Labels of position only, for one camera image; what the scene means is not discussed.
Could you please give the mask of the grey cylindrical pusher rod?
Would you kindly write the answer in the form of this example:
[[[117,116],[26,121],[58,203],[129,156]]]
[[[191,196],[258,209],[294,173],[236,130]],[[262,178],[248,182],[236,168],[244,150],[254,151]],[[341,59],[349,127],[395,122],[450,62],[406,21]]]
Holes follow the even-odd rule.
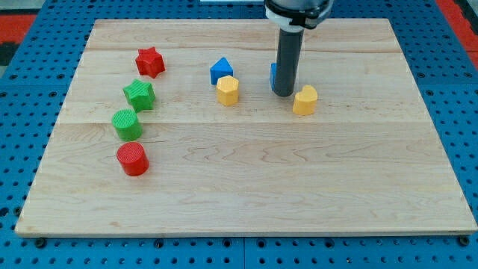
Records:
[[[277,96],[290,96],[294,91],[299,55],[304,31],[280,30],[276,55],[276,75],[273,92]]]

